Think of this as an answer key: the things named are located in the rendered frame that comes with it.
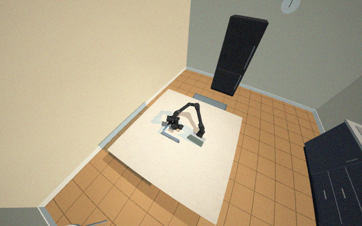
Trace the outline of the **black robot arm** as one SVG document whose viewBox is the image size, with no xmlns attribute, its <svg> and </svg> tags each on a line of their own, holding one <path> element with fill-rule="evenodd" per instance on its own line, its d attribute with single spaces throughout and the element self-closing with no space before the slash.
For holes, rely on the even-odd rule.
<svg viewBox="0 0 362 226">
<path fill-rule="evenodd" d="M 205 127 L 204 127 L 203 122 L 202 122 L 202 119 L 201 119 L 200 104 L 199 104 L 199 103 L 190 103 L 190 102 L 189 102 L 188 104 L 186 104 L 185 106 L 183 106 L 181 109 L 175 111 L 172 116 L 167 116 L 166 121 L 170 121 L 170 122 L 173 121 L 174 123 L 177 123 L 178 120 L 180 120 L 180 117 L 177 117 L 177 116 L 178 116 L 183 110 L 185 110 L 185 109 L 186 109 L 187 107 L 189 107 L 189 106 L 195 107 L 195 109 L 196 109 L 196 111 L 197 111 L 198 120 L 199 120 L 199 124 L 198 124 L 198 126 L 199 126 L 199 131 L 198 131 L 198 133 L 197 133 L 197 136 L 200 137 L 200 138 L 202 138 L 203 135 L 204 135 L 204 133 L 205 133 Z M 171 125 L 171 128 L 174 129 L 174 130 L 176 130 L 176 129 L 177 129 L 177 124 L 174 124 L 174 123 Z"/>
</svg>

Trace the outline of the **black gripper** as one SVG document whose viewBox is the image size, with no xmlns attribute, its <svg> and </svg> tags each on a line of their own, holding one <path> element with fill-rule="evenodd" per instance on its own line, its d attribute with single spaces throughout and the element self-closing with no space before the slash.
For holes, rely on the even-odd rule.
<svg viewBox="0 0 362 226">
<path fill-rule="evenodd" d="M 172 122 L 168 122 L 168 124 L 170 124 L 170 125 L 172 125 L 174 122 L 172 121 Z M 178 124 L 179 122 L 177 122 L 177 123 L 174 123 L 174 124 L 177 124 L 177 129 L 180 129 L 180 130 L 182 130 L 182 128 L 184 127 L 182 124 Z"/>
</svg>

